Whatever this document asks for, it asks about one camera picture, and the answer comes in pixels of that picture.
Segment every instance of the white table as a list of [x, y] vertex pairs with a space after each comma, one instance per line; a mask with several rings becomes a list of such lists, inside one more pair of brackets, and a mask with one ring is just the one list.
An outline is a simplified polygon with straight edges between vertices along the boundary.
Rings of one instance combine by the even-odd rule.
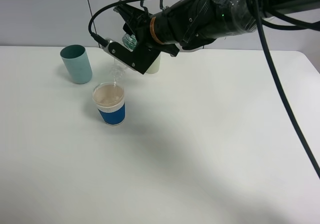
[[[110, 127], [91, 93], [113, 59], [88, 48], [93, 79], [77, 85], [60, 50], [0, 48], [0, 223], [319, 224], [320, 181], [261, 51], [129, 70]], [[299, 52], [272, 55], [320, 161], [320, 74]]]

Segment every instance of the blue paper cup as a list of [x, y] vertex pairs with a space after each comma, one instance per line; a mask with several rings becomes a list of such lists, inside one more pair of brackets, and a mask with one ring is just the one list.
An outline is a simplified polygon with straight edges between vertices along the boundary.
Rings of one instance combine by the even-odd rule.
[[61, 50], [60, 56], [74, 83], [84, 84], [91, 80], [92, 70], [85, 47], [70, 45]]
[[112, 126], [122, 123], [126, 116], [125, 90], [114, 82], [105, 82], [98, 85], [92, 98], [103, 120]]

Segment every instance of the clear plastic cup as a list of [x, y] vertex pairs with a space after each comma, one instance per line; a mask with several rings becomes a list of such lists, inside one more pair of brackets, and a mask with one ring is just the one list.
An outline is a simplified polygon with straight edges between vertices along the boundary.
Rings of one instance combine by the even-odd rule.
[[98, 85], [92, 98], [103, 120], [112, 126], [122, 123], [126, 116], [124, 87], [115, 82]]

